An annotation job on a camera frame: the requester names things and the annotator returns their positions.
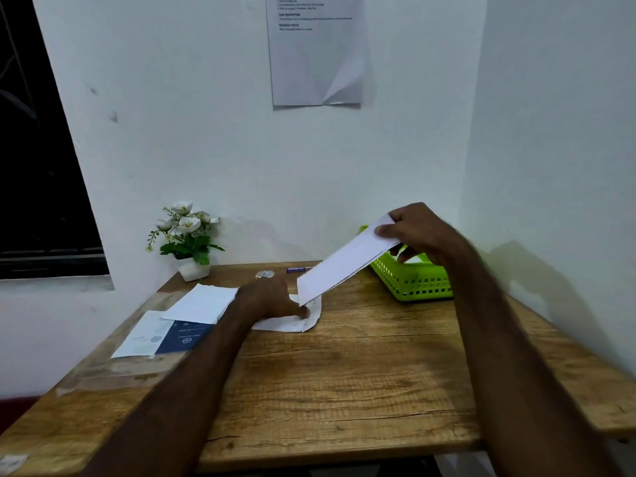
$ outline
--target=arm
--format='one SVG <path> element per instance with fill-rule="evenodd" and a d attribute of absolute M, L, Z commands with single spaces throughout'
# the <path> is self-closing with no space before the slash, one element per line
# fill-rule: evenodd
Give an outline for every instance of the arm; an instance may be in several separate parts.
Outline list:
<path fill-rule="evenodd" d="M 471 245 L 423 203 L 391 217 L 396 223 L 376 232 L 408 246 L 400 261 L 425 252 L 449 274 L 477 416 L 497 474 L 622 475 Z"/>
<path fill-rule="evenodd" d="M 142 400 L 80 475 L 188 475 L 250 328 L 288 315 L 304 317 L 306 308 L 291 301 L 284 280 L 263 278 L 241 287 L 216 327 Z"/>

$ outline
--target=window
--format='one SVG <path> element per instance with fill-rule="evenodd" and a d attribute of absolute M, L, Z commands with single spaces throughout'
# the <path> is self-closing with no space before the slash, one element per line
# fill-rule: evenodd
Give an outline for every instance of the window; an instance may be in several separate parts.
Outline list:
<path fill-rule="evenodd" d="M 0 279 L 108 274 L 32 0 L 0 9 Z"/>

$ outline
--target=flower pot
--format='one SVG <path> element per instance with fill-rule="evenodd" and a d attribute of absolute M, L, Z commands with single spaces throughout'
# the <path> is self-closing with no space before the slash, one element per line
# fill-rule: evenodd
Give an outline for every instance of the flower pot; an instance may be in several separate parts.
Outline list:
<path fill-rule="evenodd" d="M 177 259 L 177 264 L 179 266 L 179 273 L 184 281 L 194 281 L 195 279 L 205 278 L 210 274 L 210 265 L 206 264 L 202 266 L 201 264 L 197 264 L 193 257 Z"/>

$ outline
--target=blue pen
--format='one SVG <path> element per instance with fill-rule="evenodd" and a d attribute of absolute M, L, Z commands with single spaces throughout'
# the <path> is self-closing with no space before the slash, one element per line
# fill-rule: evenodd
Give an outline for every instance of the blue pen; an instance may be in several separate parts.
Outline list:
<path fill-rule="evenodd" d="M 306 268 L 287 268 L 288 273 L 297 273 L 300 271 L 309 271 L 313 266 L 307 266 Z"/>

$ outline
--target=basket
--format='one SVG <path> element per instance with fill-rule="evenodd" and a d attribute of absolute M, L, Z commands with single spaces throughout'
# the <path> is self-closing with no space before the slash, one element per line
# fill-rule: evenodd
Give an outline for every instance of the basket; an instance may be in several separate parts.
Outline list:
<path fill-rule="evenodd" d="M 442 266 L 433 264 L 425 254 L 416 256 L 421 262 L 398 263 L 396 257 L 385 252 L 370 264 L 391 294 L 400 301 L 418 301 L 452 297 L 449 276 Z"/>

